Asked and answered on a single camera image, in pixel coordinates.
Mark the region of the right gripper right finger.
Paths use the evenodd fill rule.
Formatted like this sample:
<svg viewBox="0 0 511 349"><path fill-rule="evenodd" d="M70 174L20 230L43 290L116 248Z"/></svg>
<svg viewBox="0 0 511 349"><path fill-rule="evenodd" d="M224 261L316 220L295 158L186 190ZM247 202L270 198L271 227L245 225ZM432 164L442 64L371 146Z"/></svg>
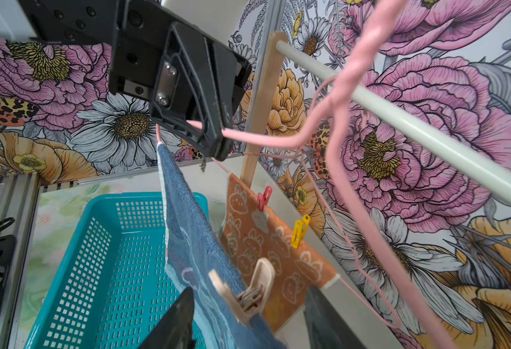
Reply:
<svg viewBox="0 0 511 349"><path fill-rule="evenodd" d="M303 310L311 349L365 349L360 339L316 286L306 291Z"/></svg>

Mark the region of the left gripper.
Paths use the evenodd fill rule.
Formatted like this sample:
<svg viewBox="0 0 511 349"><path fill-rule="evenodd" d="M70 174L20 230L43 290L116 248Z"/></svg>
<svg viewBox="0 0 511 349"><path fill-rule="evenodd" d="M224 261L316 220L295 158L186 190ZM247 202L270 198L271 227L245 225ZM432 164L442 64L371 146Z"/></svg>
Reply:
<svg viewBox="0 0 511 349"><path fill-rule="evenodd" d="M216 42L158 1L21 1L38 37L49 44L109 44L108 88L151 102L155 124L225 160L223 131L245 93L248 59Z"/></svg>

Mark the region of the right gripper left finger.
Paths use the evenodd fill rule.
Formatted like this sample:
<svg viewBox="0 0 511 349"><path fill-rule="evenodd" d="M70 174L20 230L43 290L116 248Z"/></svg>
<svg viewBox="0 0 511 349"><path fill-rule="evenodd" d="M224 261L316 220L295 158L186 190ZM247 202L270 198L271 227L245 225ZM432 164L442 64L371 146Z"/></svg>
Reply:
<svg viewBox="0 0 511 349"><path fill-rule="evenodd" d="M194 290L187 287L138 348L195 348L196 340L193 338L193 323Z"/></svg>

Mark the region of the blue towel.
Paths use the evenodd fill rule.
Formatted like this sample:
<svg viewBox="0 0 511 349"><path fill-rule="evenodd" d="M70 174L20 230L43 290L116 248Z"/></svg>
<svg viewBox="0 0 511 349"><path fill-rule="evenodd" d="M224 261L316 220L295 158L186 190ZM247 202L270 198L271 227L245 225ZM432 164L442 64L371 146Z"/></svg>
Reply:
<svg viewBox="0 0 511 349"><path fill-rule="evenodd" d="M233 293L246 289L165 144L158 144L157 155L165 218L165 270L179 291L194 290L194 323L205 347L283 348L261 316L249 327L240 324L213 286L209 273L215 270Z"/></svg>

